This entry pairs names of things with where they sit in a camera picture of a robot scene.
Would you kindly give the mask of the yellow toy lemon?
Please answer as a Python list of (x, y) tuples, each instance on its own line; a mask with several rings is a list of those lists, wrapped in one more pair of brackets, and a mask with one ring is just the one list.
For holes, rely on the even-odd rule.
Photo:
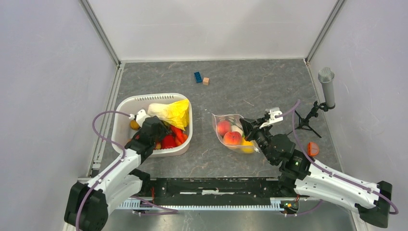
[(247, 141), (245, 138), (242, 139), (240, 150), (246, 154), (251, 154), (255, 151), (253, 143), (251, 141)]

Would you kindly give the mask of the white toy mushroom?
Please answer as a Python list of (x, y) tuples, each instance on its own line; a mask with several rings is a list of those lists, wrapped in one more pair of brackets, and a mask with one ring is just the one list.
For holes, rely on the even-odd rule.
[(243, 129), (237, 125), (231, 126), (231, 132), (238, 132), (241, 137), (243, 136)]

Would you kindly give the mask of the clear polka dot zip bag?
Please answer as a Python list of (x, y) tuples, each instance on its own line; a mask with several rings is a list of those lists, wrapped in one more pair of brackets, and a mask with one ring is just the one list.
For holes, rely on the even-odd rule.
[(218, 140), (229, 150), (240, 154), (259, 152), (254, 141), (247, 141), (243, 132), (239, 114), (212, 114), (212, 125)]

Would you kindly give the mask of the orange toy peach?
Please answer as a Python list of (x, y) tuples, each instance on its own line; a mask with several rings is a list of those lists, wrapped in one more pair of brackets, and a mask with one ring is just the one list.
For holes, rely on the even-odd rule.
[(238, 132), (228, 132), (223, 137), (223, 143), (229, 146), (241, 145), (242, 137)]

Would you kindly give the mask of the pink toy peach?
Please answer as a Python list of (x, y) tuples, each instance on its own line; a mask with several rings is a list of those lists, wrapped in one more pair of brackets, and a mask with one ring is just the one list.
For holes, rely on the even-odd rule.
[(231, 131), (231, 123), (227, 120), (222, 120), (217, 123), (217, 133), (221, 137)]

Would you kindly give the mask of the yellow toy cabbage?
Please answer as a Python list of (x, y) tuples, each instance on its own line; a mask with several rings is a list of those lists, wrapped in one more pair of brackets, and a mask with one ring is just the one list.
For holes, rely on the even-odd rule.
[(189, 106), (190, 101), (188, 99), (170, 104), (151, 103), (148, 106), (147, 114), (150, 116), (156, 116), (176, 128), (185, 130), (190, 123)]

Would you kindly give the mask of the white plastic basket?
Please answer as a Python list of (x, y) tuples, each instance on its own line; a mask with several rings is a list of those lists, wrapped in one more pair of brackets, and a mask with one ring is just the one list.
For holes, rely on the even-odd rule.
[[(111, 140), (114, 142), (112, 147), (114, 150), (122, 154), (122, 148), (120, 146), (126, 146), (129, 151), (133, 151), (133, 146), (129, 142), (131, 138), (137, 137), (137, 132), (132, 130), (129, 126), (131, 121), (130, 115), (134, 115), (141, 109), (148, 111), (148, 106), (151, 103), (163, 103), (170, 104), (176, 101), (184, 100), (187, 97), (179, 93), (156, 93), (156, 94), (145, 94), (138, 96), (131, 96), (124, 99), (116, 108), (119, 112), (115, 115), (113, 131), (111, 135)], [(147, 118), (143, 123), (143, 127), (139, 131), (143, 135), (152, 135), (152, 141), (154, 139), (164, 138), (165, 135), (171, 132), (170, 128), (164, 128), (164, 126), (159, 126), (156, 124), (158, 119)]]

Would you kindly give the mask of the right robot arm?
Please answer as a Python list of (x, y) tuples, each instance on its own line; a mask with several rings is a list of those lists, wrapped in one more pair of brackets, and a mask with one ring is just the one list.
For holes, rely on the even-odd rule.
[(372, 183), (332, 169), (295, 148), (287, 135), (271, 135), (266, 120), (241, 118), (247, 141), (254, 141), (267, 161), (278, 166), (278, 191), (283, 196), (304, 195), (340, 205), (364, 222), (387, 228), (392, 185)]

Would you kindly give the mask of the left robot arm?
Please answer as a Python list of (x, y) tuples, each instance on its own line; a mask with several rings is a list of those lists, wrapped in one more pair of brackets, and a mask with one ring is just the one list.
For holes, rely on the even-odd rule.
[(71, 187), (64, 221), (77, 231), (100, 231), (126, 199), (136, 193), (146, 196), (151, 191), (150, 175), (137, 167), (167, 134), (169, 130), (158, 117), (147, 117), (113, 163), (86, 183), (78, 181)]

